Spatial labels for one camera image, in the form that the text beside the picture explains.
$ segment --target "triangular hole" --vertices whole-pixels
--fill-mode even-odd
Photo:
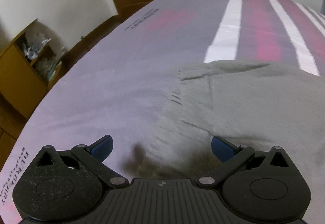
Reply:
[[[275,153],[270,165],[280,166],[280,167],[288,167],[288,164],[286,163],[285,159],[283,158],[283,156],[280,152]]]
[[[52,165],[52,157],[48,152],[45,152],[42,156],[42,158],[38,161],[37,166],[46,166],[46,165]]]

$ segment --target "striped bed sheet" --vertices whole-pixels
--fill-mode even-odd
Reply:
[[[280,62],[323,76],[325,16],[290,0],[151,2],[74,65],[27,122],[0,172],[5,224],[21,220],[12,190],[44,145],[66,150],[110,134],[114,150],[104,164],[131,179],[123,161],[152,135],[178,69],[215,60]],[[316,200],[306,216],[318,224],[323,198],[311,189]]]

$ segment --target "baseboard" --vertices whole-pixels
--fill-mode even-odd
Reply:
[[[87,36],[85,36],[80,42],[73,46],[62,58],[63,63],[68,70],[82,57],[86,54],[93,46],[100,41],[99,36],[107,31],[110,27],[113,27],[116,23],[120,22],[118,15],[110,17],[108,20],[100,24],[97,28],[91,31]]]

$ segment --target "round joint pin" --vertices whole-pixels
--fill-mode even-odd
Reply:
[[[120,176],[113,177],[110,179],[110,183],[113,185],[121,185],[121,184],[124,184],[125,182],[126,182],[126,179],[124,177],[120,177]]]
[[[215,180],[212,177],[204,176],[199,179],[199,182],[203,185],[211,185]]]

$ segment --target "ribbed black plate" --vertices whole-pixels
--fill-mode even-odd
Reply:
[[[135,179],[108,192],[102,204],[71,224],[252,224],[231,213],[213,190],[189,179]],[[301,224],[296,220],[291,224]]]

